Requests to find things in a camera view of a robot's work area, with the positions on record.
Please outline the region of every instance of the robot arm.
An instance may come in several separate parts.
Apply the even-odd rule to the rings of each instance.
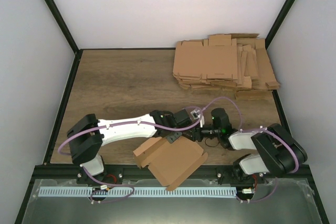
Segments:
[[[129,121],[138,123],[123,125],[124,122]],[[81,135],[69,142],[72,162],[83,166],[92,176],[96,176],[104,171],[103,160],[98,154],[100,147],[134,137],[165,137],[170,134],[170,131],[140,122],[148,122],[170,128],[181,128],[192,124],[192,120],[186,110],[181,110],[175,114],[169,111],[156,110],[138,118],[123,120],[97,120],[94,114],[89,114],[84,116],[68,131],[68,137],[93,127],[106,126],[106,128]]]
[[[291,172],[294,169],[295,163],[293,157],[273,137],[257,130],[251,132],[237,131],[232,128],[228,115],[222,108],[214,109],[211,115],[212,124],[204,125],[204,119],[202,118],[200,124],[188,131],[183,131],[180,135],[182,134],[191,141],[199,142],[205,137],[216,137],[222,147],[230,150],[257,150],[258,155],[247,155],[234,162],[234,166],[236,167],[235,175],[237,177],[244,179],[244,177],[250,174],[268,172],[281,177],[283,174]],[[195,113],[195,111],[191,113],[191,116],[194,119],[200,118],[200,115]],[[141,123],[122,125],[123,122],[129,121],[149,122],[170,128],[182,128],[192,124],[192,120],[186,110],[181,110],[175,114],[169,111],[156,110],[138,118],[123,120],[97,120],[94,114],[89,114],[68,131],[68,137],[93,127],[107,127],[72,140],[69,143],[72,162],[85,167],[92,176],[96,176],[104,171],[103,160],[98,154],[101,146],[134,137],[166,137],[172,133],[153,125]],[[110,124],[116,123],[120,124],[110,127]],[[267,129],[279,136],[290,146],[299,164],[307,160],[307,155],[303,148],[281,125],[273,124]]]

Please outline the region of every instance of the cardboard box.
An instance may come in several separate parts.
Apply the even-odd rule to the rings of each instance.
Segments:
[[[134,152],[139,168],[148,169],[167,191],[173,191],[206,161],[208,154],[196,143],[181,136],[174,143],[152,137]]]

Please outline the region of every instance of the white wall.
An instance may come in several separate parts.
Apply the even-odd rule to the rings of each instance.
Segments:
[[[336,191],[336,1],[296,0],[269,47],[281,103],[331,223]]]
[[[44,0],[0,0],[0,58],[0,222],[14,223],[74,54]]]
[[[285,0],[54,0],[79,48],[174,47],[214,33],[269,32]]]

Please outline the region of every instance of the wooden table surface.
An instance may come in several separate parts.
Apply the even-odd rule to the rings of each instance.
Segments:
[[[117,120],[134,118],[153,110],[177,112],[189,105],[205,106],[216,97],[234,99],[229,91],[183,90],[172,75],[174,50],[85,50],[77,71],[74,85],[51,163],[71,163],[69,156],[57,153],[66,139],[66,132],[86,114],[94,113],[98,119]],[[273,99],[236,101],[243,115],[243,129],[279,123]],[[217,101],[205,113],[211,121],[211,109],[222,107],[229,115],[233,127],[238,127],[239,116],[227,100]],[[106,164],[134,164],[133,150],[145,138],[110,143],[101,148]],[[214,145],[216,139],[208,140]],[[232,164],[251,151],[228,151],[220,145],[207,147],[200,143],[209,157],[206,164]]]

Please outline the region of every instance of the stack of flattened cardboard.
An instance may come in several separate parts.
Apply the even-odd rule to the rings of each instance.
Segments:
[[[173,76],[184,89],[279,88],[258,34],[216,34],[176,44]]]

